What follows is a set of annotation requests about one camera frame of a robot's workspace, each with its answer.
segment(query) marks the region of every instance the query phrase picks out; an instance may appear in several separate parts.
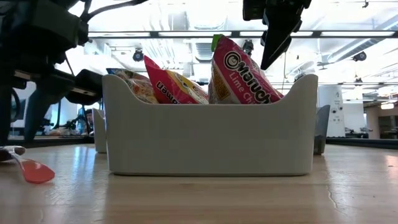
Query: red spoon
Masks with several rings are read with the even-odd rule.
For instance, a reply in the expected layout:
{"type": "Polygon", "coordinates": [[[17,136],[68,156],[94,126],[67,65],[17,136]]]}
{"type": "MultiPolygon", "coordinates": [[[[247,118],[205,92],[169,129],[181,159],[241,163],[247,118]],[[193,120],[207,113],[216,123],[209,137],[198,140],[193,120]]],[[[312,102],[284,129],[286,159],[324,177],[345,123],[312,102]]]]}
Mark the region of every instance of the red spoon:
{"type": "Polygon", "coordinates": [[[24,159],[16,153],[21,146],[4,146],[0,150],[7,151],[19,164],[27,182],[42,184],[54,178],[55,173],[49,167],[32,159],[24,159]]]}

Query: table surface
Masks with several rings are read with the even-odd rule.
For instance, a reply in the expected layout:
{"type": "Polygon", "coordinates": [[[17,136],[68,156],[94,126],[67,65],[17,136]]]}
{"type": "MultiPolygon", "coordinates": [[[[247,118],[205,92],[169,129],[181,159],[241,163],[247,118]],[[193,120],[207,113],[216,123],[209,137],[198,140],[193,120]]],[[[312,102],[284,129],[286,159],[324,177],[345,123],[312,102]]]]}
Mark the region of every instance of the table surface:
{"type": "Polygon", "coordinates": [[[301,177],[125,177],[92,145],[28,149],[55,171],[0,163],[0,223],[397,223],[398,151],[326,147],[301,177]]]}

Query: ceiling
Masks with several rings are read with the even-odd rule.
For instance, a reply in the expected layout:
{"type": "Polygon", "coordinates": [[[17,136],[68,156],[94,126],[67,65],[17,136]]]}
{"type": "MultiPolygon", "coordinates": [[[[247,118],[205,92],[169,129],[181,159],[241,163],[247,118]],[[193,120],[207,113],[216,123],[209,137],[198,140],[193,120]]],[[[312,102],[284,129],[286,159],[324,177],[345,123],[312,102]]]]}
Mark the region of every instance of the ceiling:
{"type": "MultiPolygon", "coordinates": [[[[93,0],[91,10],[121,1],[93,0]]],[[[302,14],[300,30],[398,30],[398,0],[312,0],[302,14]]],[[[83,3],[70,12],[80,15],[83,3]]],[[[242,0],[150,0],[134,7],[107,11],[94,17],[92,32],[134,32],[168,30],[264,30],[261,21],[242,20],[242,0]]],[[[211,75],[209,39],[95,39],[97,46],[109,46],[110,56],[123,67],[145,72],[142,62],[132,55],[140,48],[160,66],[190,73],[195,80],[211,75]]],[[[245,39],[234,39],[242,45],[245,39]]],[[[252,58],[261,62],[263,47],[259,38],[252,39],[252,58]]],[[[266,75],[270,82],[293,82],[301,73],[315,73],[319,82],[353,82],[355,77],[366,82],[398,82],[398,39],[293,39],[286,54],[281,55],[266,75]],[[366,60],[354,62],[352,56],[365,52],[366,60]]],[[[380,95],[380,85],[364,85],[361,92],[380,95]]],[[[345,98],[358,91],[343,85],[345,98]]]]}

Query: white plastic bin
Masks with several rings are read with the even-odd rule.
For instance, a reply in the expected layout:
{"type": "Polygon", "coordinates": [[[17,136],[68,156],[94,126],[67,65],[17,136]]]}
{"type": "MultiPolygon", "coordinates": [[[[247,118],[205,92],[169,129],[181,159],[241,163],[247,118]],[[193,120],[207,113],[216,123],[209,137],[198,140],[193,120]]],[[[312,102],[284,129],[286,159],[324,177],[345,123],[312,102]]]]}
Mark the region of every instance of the white plastic bin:
{"type": "Polygon", "coordinates": [[[94,143],[98,153],[106,153],[106,133],[104,111],[93,108],[94,143]]]}
{"type": "Polygon", "coordinates": [[[312,169],[318,77],[269,105],[152,105],[103,77],[109,169],[124,175],[303,175],[312,169]]]}

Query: pink noodle package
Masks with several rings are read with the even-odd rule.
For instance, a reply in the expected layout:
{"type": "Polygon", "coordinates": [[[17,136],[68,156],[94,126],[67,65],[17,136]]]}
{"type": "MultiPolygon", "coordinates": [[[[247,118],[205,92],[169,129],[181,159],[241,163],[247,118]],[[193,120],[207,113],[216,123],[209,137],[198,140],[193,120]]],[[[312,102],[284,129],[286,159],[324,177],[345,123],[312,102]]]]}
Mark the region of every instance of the pink noodle package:
{"type": "Polygon", "coordinates": [[[208,94],[213,104],[267,104],[283,97],[251,57],[225,36],[214,52],[208,94]]]}

